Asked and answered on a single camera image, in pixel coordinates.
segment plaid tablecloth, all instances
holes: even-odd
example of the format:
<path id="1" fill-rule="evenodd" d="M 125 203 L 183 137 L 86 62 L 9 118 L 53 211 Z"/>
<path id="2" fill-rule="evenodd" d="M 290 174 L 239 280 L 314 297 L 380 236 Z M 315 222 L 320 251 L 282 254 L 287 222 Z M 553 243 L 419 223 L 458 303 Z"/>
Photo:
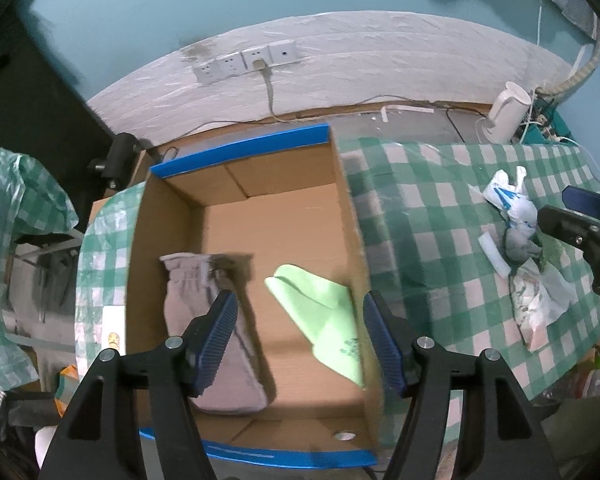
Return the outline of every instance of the plaid tablecloth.
<path id="1" fill-rule="evenodd" d="M 0 149 L 0 312 L 4 275 L 14 240 L 24 234 L 65 233 L 78 223 L 69 197 L 49 172 L 28 155 Z M 31 359 L 5 337 L 0 314 L 0 390 L 38 378 Z"/>
<path id="2" fill-rule="evenodd" d="M 499 349 L 531 398 L 552 384 L 600 337 L 600 298 L 580 251 L 566 248 L 561 272 L 580 301 L 549 327 L 551 343 L 528 352 L 512 315 L 509 285 L 494 273 L 477 239 L 502 240 L 505 223 L 482 197 L 496 170 L 528 171 L 537 206 L 561 206 L 568 184 L 598 188 L 578 148 L 430 146 L 380 139 L 338 143 L 366 247 L 371 283 L 392 310 L 446 348 L 477 354 Z M 83 376 L 100 351 L 102 307 L 124 304 L 126 262 L 143 185 L 101 209 L 78 263 L 76 351 Z M 381 443 L 395 445 L 407 405 L 387 395 Z M 458 436 L 461 396 L 453 395 L 447 440 Z"/>

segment white wall covering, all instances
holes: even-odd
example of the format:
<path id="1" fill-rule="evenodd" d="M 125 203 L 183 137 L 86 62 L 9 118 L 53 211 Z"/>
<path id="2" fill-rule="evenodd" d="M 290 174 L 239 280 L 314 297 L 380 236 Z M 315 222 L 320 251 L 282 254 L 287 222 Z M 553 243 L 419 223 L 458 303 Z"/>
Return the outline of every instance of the white wall covering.
<path id="1" fill-rule="evenodd" d="M 464 20 L 380 10 L 327 12 L 199 41 L 123 77 L 89 105 L 114 132 L 131 132 L 153 145 L 209 120 L 264 118 L 269 111 L 260 73 L 199 84 L 191 65 L 285 39 L 296 40 L 303 58 L 272 68 L 278 115 L 354 104 L 376 94 L 490 103 L 508 80 L 530 91 L 563 80 L 571 68 L 544 48 Z"/>

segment blue strip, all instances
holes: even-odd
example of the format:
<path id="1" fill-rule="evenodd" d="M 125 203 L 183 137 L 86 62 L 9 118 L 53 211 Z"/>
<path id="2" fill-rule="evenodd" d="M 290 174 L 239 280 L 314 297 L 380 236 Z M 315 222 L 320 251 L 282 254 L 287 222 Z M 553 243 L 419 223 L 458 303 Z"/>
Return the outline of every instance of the blue strip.
<path id="1" fill-rule="evenodd" d="M 276 132 L 252 139 L 237 140 L 203 152 L 174 158 L 152 166 L 151 172 L 160 178 L 196 171 L 216 164 L 238 160 L 247 156 L 265 155 L 303 146 L 329 142 L 329 125 L 315 124 L 286 132 Z"/>
<path id="2" fill-rule="evenodd" d="M 142 428 L 140 435 L 154 440 L 152 428 Z M 376 458 L 370 450 L 301 452 L 273 449 L 248 449 L 228 446 L 203 440 L 209 458 L 244 462 L 253 465 L 292 469 L 340 469 L 345 467 L 366 467 L 376 465 Z"/>

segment white tube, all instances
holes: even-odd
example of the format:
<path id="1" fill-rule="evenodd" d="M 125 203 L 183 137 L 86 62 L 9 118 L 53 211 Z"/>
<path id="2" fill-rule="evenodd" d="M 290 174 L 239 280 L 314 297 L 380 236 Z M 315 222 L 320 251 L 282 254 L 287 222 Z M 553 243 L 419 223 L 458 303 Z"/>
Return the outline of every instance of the white tube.
<path id="1" fill-rule="evenodd" d="M 498 275 L 503 280 L 506 279 L 507 276 L 511 274 L 511 267 L 509 267 L 509 264 L 505 262 L 504 258 L 500 255 L 500 251 L 496 247 L 491 235 L 489 233 L 484 233 L 478 238 L 478 243 Z"/>

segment cardboard box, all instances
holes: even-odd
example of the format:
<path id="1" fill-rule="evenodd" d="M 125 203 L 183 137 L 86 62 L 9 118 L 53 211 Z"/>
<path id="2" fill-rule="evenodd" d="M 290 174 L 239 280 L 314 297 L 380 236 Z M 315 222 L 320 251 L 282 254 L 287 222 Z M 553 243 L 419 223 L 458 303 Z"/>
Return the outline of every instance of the cardboard box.
<path id="1" fill-rule="evenodd" d="M 208 454 L 288 467 L 373 463 L 381 389 L 362 323 L 368 271 L 328 126 L 236 140 L 152 168 L 128 269 L 127 354 L 167 337 L 162 309 L 168 276 L 158 258 L 181 251 L 225 253 L 242 263 L 238 296 L 253 322 L 271 400 L 250 416 L 196 414 Z M 264 279 L 282 264 L 350 288 L 362 327 L 364 389 L 314 358 L 309 341 L 267 290 Z M 356 436 L 336 439 L 342 431 Z"/>

